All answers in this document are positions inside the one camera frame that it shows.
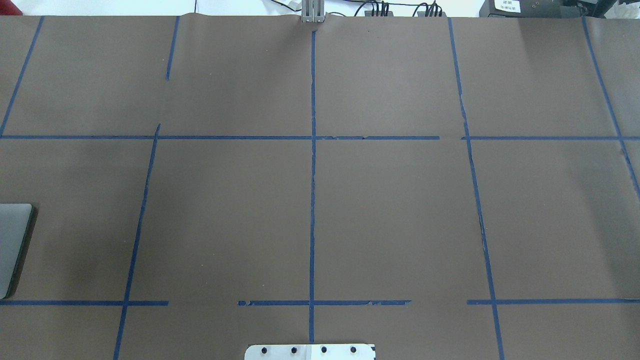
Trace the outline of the grey closed laptop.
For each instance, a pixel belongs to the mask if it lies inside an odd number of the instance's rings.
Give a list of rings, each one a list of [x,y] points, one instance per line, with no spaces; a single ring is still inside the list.
[[[0,298],[13,291],[34,207],[30,203],[0,204]]]

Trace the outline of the brown paper table cover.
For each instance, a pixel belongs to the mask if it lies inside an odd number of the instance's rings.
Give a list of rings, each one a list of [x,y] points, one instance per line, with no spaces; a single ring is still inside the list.
[[[3,360],[639,358],[639,21],[3,16]]]

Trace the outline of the black mini computer box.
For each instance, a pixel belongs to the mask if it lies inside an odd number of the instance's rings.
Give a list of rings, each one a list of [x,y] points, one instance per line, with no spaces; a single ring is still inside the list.
[[[485,0],[480,18],[570,19],[588,16],[596,0]]]

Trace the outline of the aluminium frame post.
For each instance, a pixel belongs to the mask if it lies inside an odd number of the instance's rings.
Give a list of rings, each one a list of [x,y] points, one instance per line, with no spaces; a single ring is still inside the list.
[[[324,23],[326,19],[324,0],[301,0],[302,23]]]

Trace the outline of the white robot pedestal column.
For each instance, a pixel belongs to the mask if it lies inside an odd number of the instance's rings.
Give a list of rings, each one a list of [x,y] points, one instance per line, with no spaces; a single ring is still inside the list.
[[[254,344],[247,347],[245,360],[375,360],[374,344]]]

